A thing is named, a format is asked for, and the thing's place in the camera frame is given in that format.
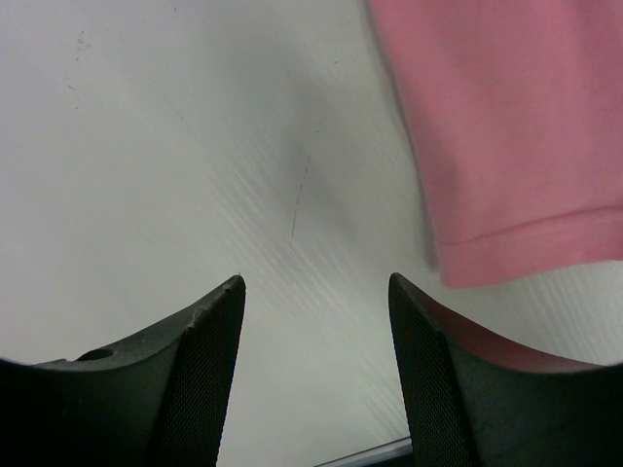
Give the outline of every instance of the white table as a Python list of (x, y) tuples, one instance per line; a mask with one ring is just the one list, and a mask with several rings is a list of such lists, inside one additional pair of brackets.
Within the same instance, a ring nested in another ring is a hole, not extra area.
[(623, 353), (618, 264), (440, 285), (359, 2), (5, 0), (0, 54), (0, 354), (76, 357), (241, 272), (220, 466), (407, 435), (393, 271), (522, 343)]

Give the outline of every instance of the pink towel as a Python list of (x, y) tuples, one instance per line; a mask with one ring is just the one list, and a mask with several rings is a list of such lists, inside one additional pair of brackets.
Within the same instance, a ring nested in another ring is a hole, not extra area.
[(623, 1), (372, 10), (446, 285), (623, 259)]

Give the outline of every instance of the screw hole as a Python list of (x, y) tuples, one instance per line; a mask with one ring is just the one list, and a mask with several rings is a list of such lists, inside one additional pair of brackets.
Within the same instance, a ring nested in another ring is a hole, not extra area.
[(115, 354), (110, 348), (97, 348), (91, 352), (85, 353), (77, 362), (89, 362), (91, 360), (101, 360), (102, 358), (112, 357)]

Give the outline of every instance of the white surface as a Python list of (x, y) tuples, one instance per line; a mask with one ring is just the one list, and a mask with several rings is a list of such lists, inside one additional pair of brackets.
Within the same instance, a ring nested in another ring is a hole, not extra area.
[(241, 272), (223, 467), (406, 436), (396, 270), (517, 341), (620, 359), (619, 264), (440, 286), (370, 26), (353, 1), (2, 2), (0, 353), (76, 357)]

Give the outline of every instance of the folded pink fabric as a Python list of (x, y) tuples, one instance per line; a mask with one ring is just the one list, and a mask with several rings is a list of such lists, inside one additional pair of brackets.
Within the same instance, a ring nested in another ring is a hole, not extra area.
[(372, 1), (444, 283), (623, 259), (623, 1)]

